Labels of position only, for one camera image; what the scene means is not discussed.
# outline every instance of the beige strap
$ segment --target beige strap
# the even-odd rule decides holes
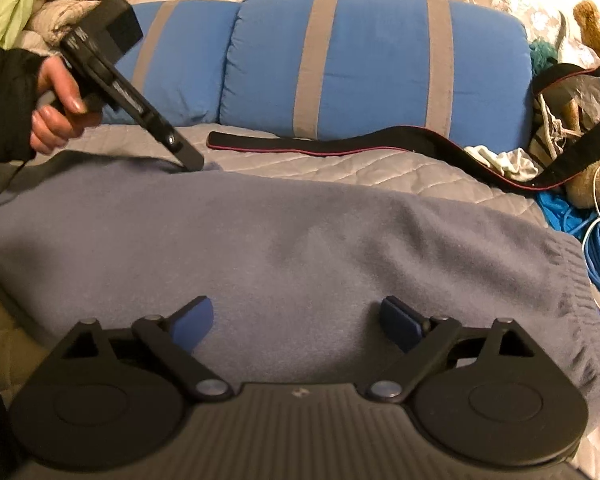
[[[166,25],[167,21],[169,21],[169,17],[177,5],[177,1],[163,2],[158,9],[158,12],[155,13],[151,27],[149,27],[149,30],[144,37],[144,41],[140,47],[140,52],[138,53],[136,68],[134,69],[134,74],[131,78],[131,84],[135,86],[139,92],[142,92],[144,88],[144,80],[149,72],[149,65],[151,65],[155,47],[158,45],[164,25]]]
[[[454,103],[454,34],[447,0],[427,0],[429,97],[425,127],[448,139]]]
[[[318,139],[318,114],[324,65],[331,40],[333,18],[338,0],[314,0],[304,34],[300,60],[296,102],[294,104],[294,136]]]

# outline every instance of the black sleeve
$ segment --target black sleeve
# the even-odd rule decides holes
[[[31,160],[31,114],[36,107],[38,72],[44,57],[0,48],[0,162]]]

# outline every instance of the quilted bedspread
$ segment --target quilted bedspread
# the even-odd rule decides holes
[[[533,200],[491,189],[458,168],[417,153],[373,150],[317,158],[300,153],[214,152],[205,145],[206,136],[211,130],[252,136],[269,134],[217,124],[180,129],[187,139],[205,153],[207,161],[218,163],[225,171],[378,186],[422,196],[473,202],[547,226]],[[171,159],[171,155],[160,144],[137,126],[101,126],[69,143],[67,149]],[[41,164],[47,159],[40,156],[31,164]],[[593,293],[600,306],[600,294],[596,290]],[[0,304],[0,391],[7,405],[45,355],[46,350],[18,326]],[[600,427],[582,440],[574,462],[592,478],[600,480]]]

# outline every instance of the black strap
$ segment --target black strap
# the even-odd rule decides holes
[[[577,65],[561,63],[550,67],[532,82],[539,94],[549,86],[575,75],[600,77],[600,68],[585,70]],[[541,174],[527,182],[518,182],[490,170],[451,140],[419,126],[392,126],[371,134],[339,140],[304,140],[294,138],[263,139],[221,132],[211,132],[206,145],[213,150],[236,152],[296,152],[313,156],[349,155],[368,150],[401,150],[443,160],[465,173],[505,191],[537,192],[553,189],[571,180],[600,160],[600,122],[577,142],[568,146]]]

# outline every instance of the hand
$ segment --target hand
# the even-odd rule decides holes
[[[64,148],[69,139],[80,137],[85,128],[98,126],[100,112],[88,112],[80,98],[78,83],[58,56],[45,59],[38,74],[38,95],[53,89],[64,105],[65,115],[51,106],[31,115],[31,147],[43,155]]]

